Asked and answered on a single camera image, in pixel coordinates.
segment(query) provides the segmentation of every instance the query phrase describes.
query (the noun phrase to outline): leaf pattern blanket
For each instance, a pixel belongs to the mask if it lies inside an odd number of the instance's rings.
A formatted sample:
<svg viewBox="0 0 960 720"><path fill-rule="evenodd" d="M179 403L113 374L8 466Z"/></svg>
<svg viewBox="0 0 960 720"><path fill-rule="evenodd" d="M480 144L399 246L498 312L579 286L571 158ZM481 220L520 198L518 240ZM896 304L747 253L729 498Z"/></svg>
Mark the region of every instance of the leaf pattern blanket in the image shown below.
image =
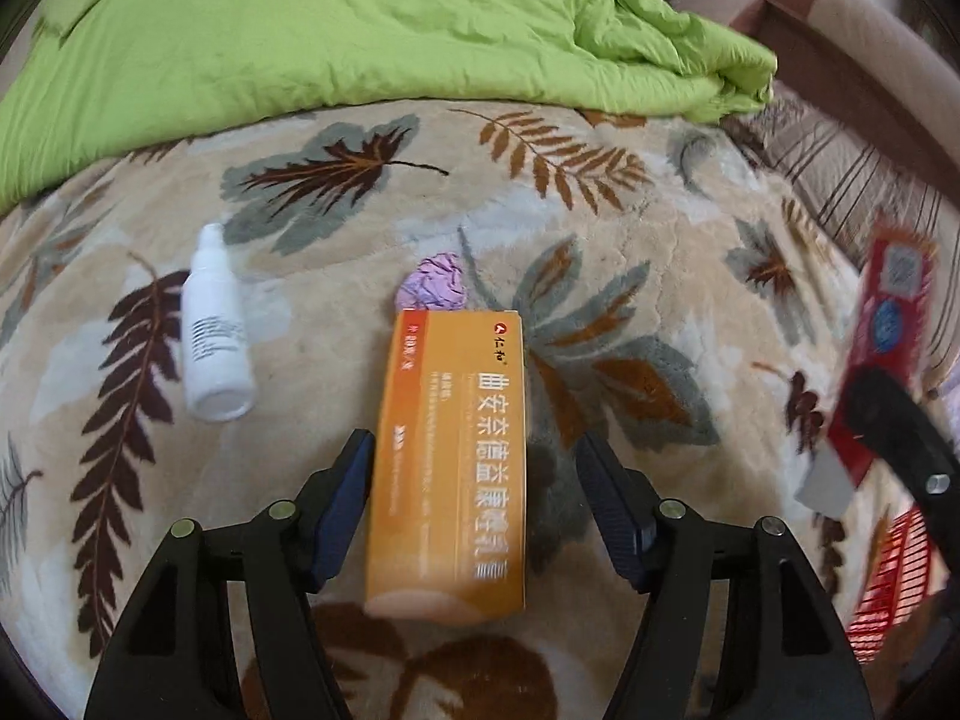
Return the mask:
<svg viewBox="0 0 960 720"><path fill-rule="evenodd" d="M214 220L260 386L226 425L189 418L179 384L181 286ZM395 292L445 251L469 307L523 320L528 604L477 629L371 619L361 528L314 599L358 720L602 716L642 600L576 479L587 428L705 517L784 517L850 617L901 492L877 466L842 522L793 501L857 277L784 182L680 119L323 109L97 163L0 223L0 622L69 717L174 520L246 520L376 424ZM242 598L238 666L261 718ZM717 592L703 701L722 610Z"/></svg>

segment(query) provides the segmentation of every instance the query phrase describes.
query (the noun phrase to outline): metal screw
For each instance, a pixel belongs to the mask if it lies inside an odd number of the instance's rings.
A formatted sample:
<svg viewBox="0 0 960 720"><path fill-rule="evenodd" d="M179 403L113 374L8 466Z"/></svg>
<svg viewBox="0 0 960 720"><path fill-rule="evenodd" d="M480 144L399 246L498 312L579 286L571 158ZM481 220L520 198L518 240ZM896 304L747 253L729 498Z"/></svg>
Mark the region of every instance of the metal screw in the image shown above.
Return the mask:
<svg viewBox="0 0 960 720"><path fill-rule="evenodd" d="M950 478L945 473L935 473L926 479L926 491L930 495L942 495L950 486Z"/></svg>
<svg viewBox="0 0 960 720"><path fill-rule="evenodd" d="M293 501L277 501L270 507L270 517L273 519L290 519L296 512Z"/></svg>
<svg viewBox="0 0 960 720"><path fill-rule="evenodd" d="M661 514L667 519L683 519L683 515L686 514L686 507L680 503L680 501L675 501L673 498L667 498L665 501L661 501Z"/></svg>
<svg viewBox="0 0 960 720"><path fill-rule="evenodd" d="M191 533L193 533L193 520L192 519L178 519L173 525L170 526L170 535L173 538L186 538Z"/></svg>
<svg viewBox="0 0 960 720"><path fill-rule="evenodd" d="M769 533L771 536L782 536L786 533L786 525L784 521L779 517L763 517L760 520L760 527L763 528L765 533Z"/></svg>

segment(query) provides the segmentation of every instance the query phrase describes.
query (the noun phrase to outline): purple crumpled tissue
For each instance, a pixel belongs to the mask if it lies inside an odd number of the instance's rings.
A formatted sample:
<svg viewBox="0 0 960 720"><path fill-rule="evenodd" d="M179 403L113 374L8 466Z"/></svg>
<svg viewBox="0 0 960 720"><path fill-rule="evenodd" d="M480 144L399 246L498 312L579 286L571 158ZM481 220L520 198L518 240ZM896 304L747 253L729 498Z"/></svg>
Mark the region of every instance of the purple crumpled tissue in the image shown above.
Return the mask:
<svg viewBox="0 0 960 720"><path fill-rule="evenodd" d="M460 258L443 251L421 260L397 290L397 311L459 311L467 304Z"/></svg>

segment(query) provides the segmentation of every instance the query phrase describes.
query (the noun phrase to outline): white spray bottle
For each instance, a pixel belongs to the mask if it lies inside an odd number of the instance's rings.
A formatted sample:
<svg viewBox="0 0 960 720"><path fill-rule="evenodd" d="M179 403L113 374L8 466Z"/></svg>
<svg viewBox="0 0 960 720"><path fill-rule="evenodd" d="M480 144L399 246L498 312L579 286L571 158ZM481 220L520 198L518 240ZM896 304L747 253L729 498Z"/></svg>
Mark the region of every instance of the white spray bottle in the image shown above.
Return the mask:
<svg viewBox="0 0 960 720"><path fill-rule="evenodd" d="M208 224L200 230L181 295L181 344L190 413L207 422L226 422L247 413L256 386L223 225Z"/></svg>

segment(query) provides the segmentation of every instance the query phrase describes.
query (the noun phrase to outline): green comforter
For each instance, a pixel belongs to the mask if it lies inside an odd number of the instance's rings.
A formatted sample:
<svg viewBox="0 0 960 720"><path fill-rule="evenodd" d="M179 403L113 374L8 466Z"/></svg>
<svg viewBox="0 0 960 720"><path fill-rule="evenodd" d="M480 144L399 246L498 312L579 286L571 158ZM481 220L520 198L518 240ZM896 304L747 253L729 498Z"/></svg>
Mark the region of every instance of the green comforter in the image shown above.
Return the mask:
<svg viewBox="0 0 960 720"><path fill-rule="evenodd" d="M507 98L710 121L771 52L663 0L45 0L0 213L104 156L323 105Z"/></svg>

